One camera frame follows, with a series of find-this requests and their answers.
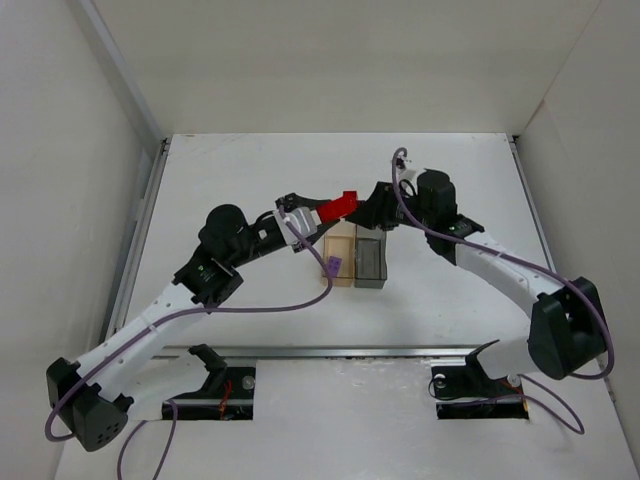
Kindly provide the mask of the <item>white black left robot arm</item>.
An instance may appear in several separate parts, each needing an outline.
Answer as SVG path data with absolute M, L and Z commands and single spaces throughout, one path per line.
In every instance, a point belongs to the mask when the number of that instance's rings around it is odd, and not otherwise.
M 228 307 L 243 283 L 240 267 L 290 247 L 312 255 L 314 243 L 339 217 L 329 200 L 295 193 L 248 222 L 233 204 L 208 214 L 199 244 L 162 293 L 117 333 L 74 361 L 59 358 L 46 370 L 51 407 L 44 435 L 52 442 L 77 440 L 88 452 L 108 445 L 144 402 L 177 395 L 167 376 L 136 385 L 141 369 L 181 331 L 211 314 L 280 314 L 309 308 L 328 296 L 285 306 Z

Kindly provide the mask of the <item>purple lego brick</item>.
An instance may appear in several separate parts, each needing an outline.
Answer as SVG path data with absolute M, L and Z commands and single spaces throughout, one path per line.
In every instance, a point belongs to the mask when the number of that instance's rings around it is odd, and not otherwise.
M 336 256 L 329 256 L 326 261 L 327 271 L 331 278 L 336 278 L 339 276 L 340 269 L 342 266 L 342 259 Z

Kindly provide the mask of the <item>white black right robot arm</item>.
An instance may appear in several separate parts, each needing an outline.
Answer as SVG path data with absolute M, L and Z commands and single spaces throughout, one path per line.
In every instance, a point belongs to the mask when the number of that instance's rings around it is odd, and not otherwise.
M 567 281 L 509 252 L 459 213 L 446 173 L 421 173 L 408 195 L 398 181 L 379 182 L 346 219 L 367 229 L 405 225 L 422 230 L 434 253 L 484 280 L 528 317 L 527 335 L 493 340 L 467 356 L 468 367 L 480 378 L 540 372 L 562 380 L 577 377 L 585 364 L 609 353 L 611 337 L 595 285 L 584 277 Z

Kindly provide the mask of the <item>red lego brick assembly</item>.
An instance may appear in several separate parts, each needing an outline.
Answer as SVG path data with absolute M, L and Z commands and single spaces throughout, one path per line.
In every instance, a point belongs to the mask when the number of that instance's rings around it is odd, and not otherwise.
M 344 191 L 336 199 L 325 202 L 316 208 L 319 220 L 322 223 L 338 221 L 358 208 L 358 193 L 355 190 Z

